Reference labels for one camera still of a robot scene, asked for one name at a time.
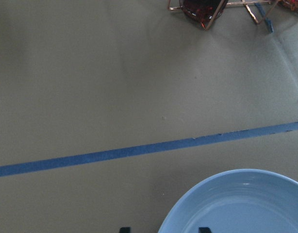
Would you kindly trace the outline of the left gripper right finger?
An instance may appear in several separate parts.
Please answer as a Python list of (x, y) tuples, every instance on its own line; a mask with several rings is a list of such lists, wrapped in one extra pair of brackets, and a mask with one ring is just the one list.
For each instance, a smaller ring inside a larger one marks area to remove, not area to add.
[(210, 233), (210, 228), (208, 228), (208, 227), (199, 227), (199, 233)]

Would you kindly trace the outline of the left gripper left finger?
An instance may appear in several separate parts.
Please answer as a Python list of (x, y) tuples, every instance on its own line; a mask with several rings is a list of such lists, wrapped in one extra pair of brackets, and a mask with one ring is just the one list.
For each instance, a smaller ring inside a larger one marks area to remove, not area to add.
[(131, 228), (130, 227), (121, 227), (119, 229), (119, 233), (130, 233), (131, 232)]

